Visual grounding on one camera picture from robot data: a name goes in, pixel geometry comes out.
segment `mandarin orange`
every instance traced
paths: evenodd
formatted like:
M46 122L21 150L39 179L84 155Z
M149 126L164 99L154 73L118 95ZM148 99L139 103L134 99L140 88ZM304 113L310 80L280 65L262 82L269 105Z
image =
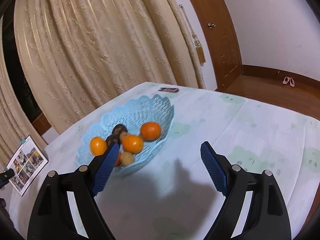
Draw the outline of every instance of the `mandarin orange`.
M121 156L121 152L119 152L119 156L118 156L118 159L117 159L117 161L115 163L115 167L118 167L121 164L120 156Z
M140 128L141 137L147 141L157 140L161 134L161 127L156 122L146 122Z
M106 141L100 137L94 137L90 141L90 150L94 156L104 154L107 148Z
M124 137L122 146L126 152L136 154L142 151L143 140L137 135L129 134Z

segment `blue plastic basket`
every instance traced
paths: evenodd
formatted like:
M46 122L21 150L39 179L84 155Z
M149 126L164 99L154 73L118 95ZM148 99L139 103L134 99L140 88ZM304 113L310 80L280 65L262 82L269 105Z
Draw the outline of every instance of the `blue plastic basket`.
M139 99L129 100L125 106L116 106L110 113L105 113L101 117L100 123L90 126L89 132L82 137L84 145L78 149L76 165L88 165L94 157L89 148L91 139L97 136L106 139L117 124L125 125L130 134L139 135L140 127L145 122L159 123L160 137L156 141L145 142L143 150L134 155L135 162L126 167L122 165L115 167L111 176L132 173L149 163L163 147L172 127L173 118L174 106L169 98L163 98L158 94L153 98L141 96Z

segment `metal screw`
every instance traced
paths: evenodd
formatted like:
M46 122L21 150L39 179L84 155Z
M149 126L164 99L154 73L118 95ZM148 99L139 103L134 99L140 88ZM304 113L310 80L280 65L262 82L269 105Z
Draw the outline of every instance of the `metal screw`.
M240 167L239 165L233 165L233 166L232 166L232 169L233 169L234 171L241 171L241 167Z
M49 171L49 172L48 172L48 176L49 176L49 177L53 177L54 175L56 175L56 172L55 172L55 171Z
M87 171L87 169L88 169L88 166L82 165L82 166L80 166L79 171L85 172L85 171Z
M269 170L265 170L264 173L265 173L267 176L271 176L271 175L272 175L272 172L269 171Z

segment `tablecloth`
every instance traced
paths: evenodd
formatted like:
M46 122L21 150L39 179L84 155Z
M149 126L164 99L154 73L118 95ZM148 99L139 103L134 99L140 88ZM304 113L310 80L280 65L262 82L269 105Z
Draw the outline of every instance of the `tablecloth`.
M259 101L215 91L179 87L177 94L158 91L177 87L146 82L104 104L71 126L44 152L49 163L21 197L12 193L9 213L27 237L33 204L50 170L74 171L81 138L93 123L132 98L167 96L175 107L170 136L157 156L139 171L111 177L95 201L118 240L203 239L224 202L200 158L208 141L218 154L250 172L269 169L287 205L292 238L300 231L320 182L320 122ZM85 234L70 195L77 229ZM241 233L249 209L247 193L234 235Z

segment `curtain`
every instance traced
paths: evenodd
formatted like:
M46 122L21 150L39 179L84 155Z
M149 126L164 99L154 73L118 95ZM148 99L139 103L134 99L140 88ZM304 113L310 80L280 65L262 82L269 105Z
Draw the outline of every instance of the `curtain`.
M41 150L46 147L46 143L23 112L11 86L4 62L2 21L3 17L0 19L0 164L7 165L21 145L21 139L28 135L31 135Z
M32 93L59 132L146 82L204 88L174 0L16 0L14 31Z

